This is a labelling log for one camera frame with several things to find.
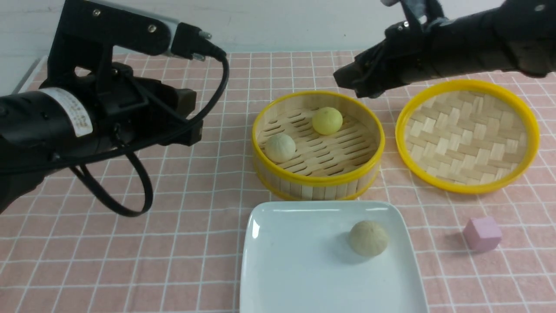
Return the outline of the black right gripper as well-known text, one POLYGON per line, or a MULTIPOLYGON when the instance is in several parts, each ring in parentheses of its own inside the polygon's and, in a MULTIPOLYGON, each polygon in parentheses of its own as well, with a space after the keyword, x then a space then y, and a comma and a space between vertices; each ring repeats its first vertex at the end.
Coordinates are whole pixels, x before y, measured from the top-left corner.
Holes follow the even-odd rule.
POLYGON ((354 91, 357 98, 374 99, 391 89, 438 79, 432 54, 438 26, 424 33, 404 23, 389 27, 383 41, 333 73, 336 85, 354 91))

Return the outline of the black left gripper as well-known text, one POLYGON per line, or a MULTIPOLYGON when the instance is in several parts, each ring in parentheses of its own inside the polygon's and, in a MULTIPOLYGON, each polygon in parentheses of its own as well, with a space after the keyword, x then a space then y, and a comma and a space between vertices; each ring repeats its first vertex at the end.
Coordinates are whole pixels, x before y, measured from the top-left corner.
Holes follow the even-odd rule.
MULTIPOLYGON (((133 68, 121 62, 113 62, 105 77, 88 73, 76 77, 75 84, 72 93, 85 105, 93 124, 93 132, 81 142, 86 153, 102 153, 120 144, 143 143, 175 130, 179 125, 177 119, 155 104, 154 99, 184 118, 196 109, 196 91, 136 77, 133 68)), ((163 146, 191 147, 202 139, 202 129, 203 120, 200 120, 187 132, 164 141, 163 146)))

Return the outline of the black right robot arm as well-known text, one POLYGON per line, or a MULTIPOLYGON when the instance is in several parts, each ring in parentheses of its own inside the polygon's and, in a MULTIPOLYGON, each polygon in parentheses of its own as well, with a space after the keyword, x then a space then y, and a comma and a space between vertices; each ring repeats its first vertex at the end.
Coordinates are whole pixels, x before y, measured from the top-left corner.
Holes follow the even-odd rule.
POLYGON ((555 71, 556 3, 506 0, 498 8, 448 19, 437 0, 402 0, 405 21, 336 70, 340 88, 359 98, 426 80, 489 71, 535 79, 555 71))

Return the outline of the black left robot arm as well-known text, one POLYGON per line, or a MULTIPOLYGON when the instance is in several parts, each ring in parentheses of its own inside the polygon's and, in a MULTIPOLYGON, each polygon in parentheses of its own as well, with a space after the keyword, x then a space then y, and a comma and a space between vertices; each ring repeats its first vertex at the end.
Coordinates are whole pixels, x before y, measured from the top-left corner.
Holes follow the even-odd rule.
POLYGON ((1 168, 20 168, 1 174, 1 210, 35 190, 46 176, 59 172, 55 162, 68 166, 107 208, 122 216, 149 211, 153 186, 133 153, 126 157, 143 184, 143 208, 134 211, 115 201, 87 169, 83 159, 106 151, 143 144, 172 133, 187 122, 197 93, 151 78, 135 77, 129 65, 113 62, 113 92, 102 100, 95 92, 96 75, 75 77, 66 88, 43 83, 39 90, 1 97, 1 168))

